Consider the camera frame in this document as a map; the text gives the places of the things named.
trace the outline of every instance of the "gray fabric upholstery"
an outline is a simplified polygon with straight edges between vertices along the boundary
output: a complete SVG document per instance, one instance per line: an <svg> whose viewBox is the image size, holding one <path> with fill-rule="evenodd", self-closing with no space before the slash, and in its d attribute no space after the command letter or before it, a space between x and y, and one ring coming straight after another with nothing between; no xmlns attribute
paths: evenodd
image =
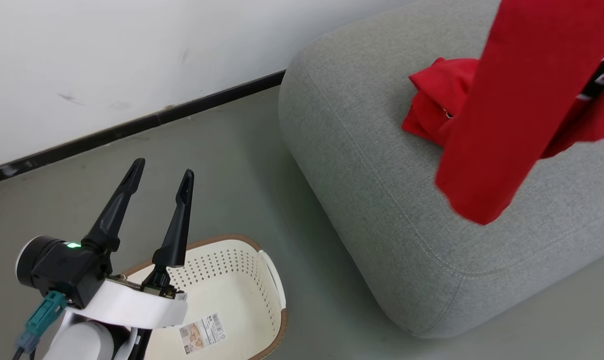
<svg viewBox="0 0 604 360"><path fill-rule="evenodd" d="M281 86L286 143L382 309L417 337L469 330L604 255L601 145L540 161L481 227L435 188L439 147L400 129L408 75L478 57L498 3L421 0L353 23Z"/></svg>

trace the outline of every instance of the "black baseboard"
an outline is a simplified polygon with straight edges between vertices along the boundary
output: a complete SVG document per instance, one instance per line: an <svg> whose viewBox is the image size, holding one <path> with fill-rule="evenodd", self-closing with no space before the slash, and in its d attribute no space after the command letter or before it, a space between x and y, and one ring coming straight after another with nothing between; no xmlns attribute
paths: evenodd
<svg viewBox="0 0 604 360"><path fill-rule="evenodd" d="M87 137L82 137L75 141L65 143L64 145L8 162L7 164L0 166L0 182L27 173L33 169L73 157L73 155L78 155L85 151L98 148L118 139L144 132L144 130L171 123L171 121L192 116L193 114L218 107L219 105L226 104L230 101L238 100L245 96L276 87L282 83L283 77L284 71L273 73L272 75L265 76L261 79L241 84L235 88L220 91L213 95L186 102L185 104L177 105L175 107L170 107L164 111L138 118L137 120L97 132Z"/></svg>

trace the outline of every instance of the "white plastic basket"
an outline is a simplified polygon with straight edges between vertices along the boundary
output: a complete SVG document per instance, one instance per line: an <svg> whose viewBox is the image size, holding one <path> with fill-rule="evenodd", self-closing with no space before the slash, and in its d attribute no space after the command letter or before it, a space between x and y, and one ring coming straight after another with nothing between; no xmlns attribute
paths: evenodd
<svg viewBox="0 0 604 360"><path fill-rule="evenodd" d="M124 272L141 283L147 262ZM184 324L154 330L147 360L259 360L280 344L287 325L280 276L267 253L243 235L188 246L171 283L187 294Z"/></svg>

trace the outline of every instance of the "red cloth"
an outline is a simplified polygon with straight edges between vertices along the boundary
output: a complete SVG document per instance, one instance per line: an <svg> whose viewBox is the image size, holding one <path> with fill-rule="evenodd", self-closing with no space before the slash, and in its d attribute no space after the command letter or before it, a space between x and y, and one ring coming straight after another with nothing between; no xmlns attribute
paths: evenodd
<svg viewBox="0 0 604 360"><path fill-rule="evenodd" d="M604 0L502 0L479 61L438 59L410 77L402 128L444 147L437 187L489 224L537 160L604 138L604 90L576 102L603 59Z"/></svg>

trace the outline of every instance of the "product label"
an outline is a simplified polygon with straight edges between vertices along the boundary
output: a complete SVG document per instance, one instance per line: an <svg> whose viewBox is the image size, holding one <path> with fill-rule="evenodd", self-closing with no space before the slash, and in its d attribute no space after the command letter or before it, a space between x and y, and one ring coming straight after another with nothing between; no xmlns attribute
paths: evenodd
<svg viewBox="0 0 604 360"><path fill-rule="evenodd" d="M212 346L227 338L222 320L217 312L181 327L180 336L184 352L187 354Z"/></svg>

